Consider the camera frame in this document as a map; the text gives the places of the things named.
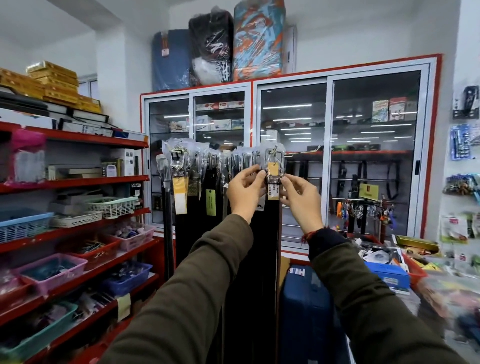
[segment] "jacket sleeve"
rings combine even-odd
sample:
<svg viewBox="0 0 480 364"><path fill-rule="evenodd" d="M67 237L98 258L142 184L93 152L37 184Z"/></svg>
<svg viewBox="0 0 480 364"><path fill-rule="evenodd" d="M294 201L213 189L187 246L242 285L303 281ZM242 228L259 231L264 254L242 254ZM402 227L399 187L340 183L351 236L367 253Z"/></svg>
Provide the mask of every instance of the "jacket sleeve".
<svg viewBox="0 0 480 364"><path fill-rule="evenodd" d="M333 296L358 364L466 363L370 272L350 243L325 250L312 266Z"/></svg>
<svg viewBox="0 0 480 364"><path fill-rule="evenodd" d="M204 364L227 288L252 244L238 215L206 232L99 363Z"/></svg>

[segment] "blue plastic basket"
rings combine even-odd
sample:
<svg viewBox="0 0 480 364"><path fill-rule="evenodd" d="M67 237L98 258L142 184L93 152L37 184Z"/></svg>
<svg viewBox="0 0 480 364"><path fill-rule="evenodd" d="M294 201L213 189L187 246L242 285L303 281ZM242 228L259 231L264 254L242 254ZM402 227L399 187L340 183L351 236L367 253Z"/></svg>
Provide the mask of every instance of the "blue plastic basket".
<svg viewBox="0 0 480 364"><path fill-rule="evenodd" d="M103 282L103 285L107 288L107 290L109 290L116 297L121 297L131 292L134 288L140 286L142 283L144 283L148 279L148 274L150 273L150 269L152 269L152 266L150 264L138 263L138 262L137 264L139 266L144 267L144 270L142 273L130 279L127 279L122 283L115 282L114 280L109 278Z"/></svg>
<svg viewBox="0 0 480 364"><path fill-rule="evenodd" d="M73 323L73 313L78 306L70 302L60 302L59 304L67 307L68 313L34 336L22 341L17 347L13 349L0 347L0 363L2 363L3 360L19 361L22 363L45 349L53 340L67 332Z"/></svg>
<svg viewBox="0 0 480 364"><path fill-rule="evenodd" d="M41 234L48 229L53 212L41 213L29 208L0 211L0 243Z"/></svg>

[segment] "blue suitcase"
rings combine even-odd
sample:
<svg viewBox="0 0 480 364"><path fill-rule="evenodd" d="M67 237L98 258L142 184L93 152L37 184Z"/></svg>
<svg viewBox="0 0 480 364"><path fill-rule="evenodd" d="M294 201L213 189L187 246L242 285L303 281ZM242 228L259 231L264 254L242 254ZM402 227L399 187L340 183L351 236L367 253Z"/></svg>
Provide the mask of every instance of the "blue suitcase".
<svg viewBox="0 0 480 364"><path fill-rule="evenodd" d="M281 364L348 363L332 298L312 267L288 270L280 312Z"/></svg>

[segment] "glass cabinet door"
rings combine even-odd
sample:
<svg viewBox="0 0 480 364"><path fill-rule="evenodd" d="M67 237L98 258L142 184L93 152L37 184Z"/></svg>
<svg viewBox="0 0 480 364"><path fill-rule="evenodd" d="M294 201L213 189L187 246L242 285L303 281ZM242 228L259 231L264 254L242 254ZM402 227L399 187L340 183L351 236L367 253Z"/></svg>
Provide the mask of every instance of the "glass cabinet door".
<svg viewBox="0 0 480 364"><path fill-rule="evenodd" d="M189 125L189 99L166 98L151 101L148 104L150 127L150 181L151 181L151 210L152 222L163 224L163 197L162 184L158 175L155 157L162 153L162 140L169 138L188 138Z"/></svg>
<svg viewBox="0 0 480 364"><path fill-rule="evenodd" d="M193 104L193 130L197 142L210 143L211 148L221 151L234 150L244 143L250 146L244 138L244 130L250 128L245 91L193 96Z"/></svg>
<svg viewBox="0 0 480 364"><path fill-rule="evenodd" d="M407 234L410 195L418 189L412 175L415 135L423 128L419 89L420 71L333 81L325 224L377 237Z"/></svg>
<svg viewBox="0 0 480 364"><path fill-rule="evenodd" d="M263 85L258 90L257 145L262 141L282 143L286 149L286 173L303 177L321 190L326 81ZM290 209L283 206L282 246L300 249L301 237Z"/></svg>

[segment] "pink plastic basket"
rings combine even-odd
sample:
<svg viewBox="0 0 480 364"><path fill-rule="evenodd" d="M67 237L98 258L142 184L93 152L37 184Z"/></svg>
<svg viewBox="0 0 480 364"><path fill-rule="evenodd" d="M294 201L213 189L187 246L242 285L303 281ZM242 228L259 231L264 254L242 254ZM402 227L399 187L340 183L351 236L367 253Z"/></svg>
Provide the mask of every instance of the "pink plastic basket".
<svg viewBox="0 0 480 364"><path fill-rule="evenodd" d="M130 250L152 240L153 233L155 232L155 226L143 225L143 228L145 229L143 234L138 234L128 239L122 239L118 236L115 236L115 239L120 239L120 249L124 252L129 252Z"/></svg>
<svg viewBox="0 0 480 364"><path fill-rule="evenodd" d="M78 276L81 276L84 272L85 265L87 264L88 261L85 260L85 259L77 258L75 256L57 253L57 254L54 254L54 255L50 255L46 258L37 260L33 263L27 264L26 266L17 268L17 269L14 270L14 272L17 273L17 274L22 274L22 272L25 272L28 269L38 267L38 266L40 266L40 265L42 265L42 264L44 264L44 263L46 263L46 262L48 262L52 259L55 259L55 258L68 260L68 261L76 264L76 266L69 269L69 270L66 270L65 272L59 273L56 276L53 276L49 279L42 280L42 281L37 281L37 280L32 279L30 277L23 276L28 281L32 282L36 286L36 289L38 290L38 293L40 293L42 296L47 296L48 293L52 289L62 285L65 282L68 282L68 281L70 281L70 280L72 280L72 279L74 279Z"/></svg>

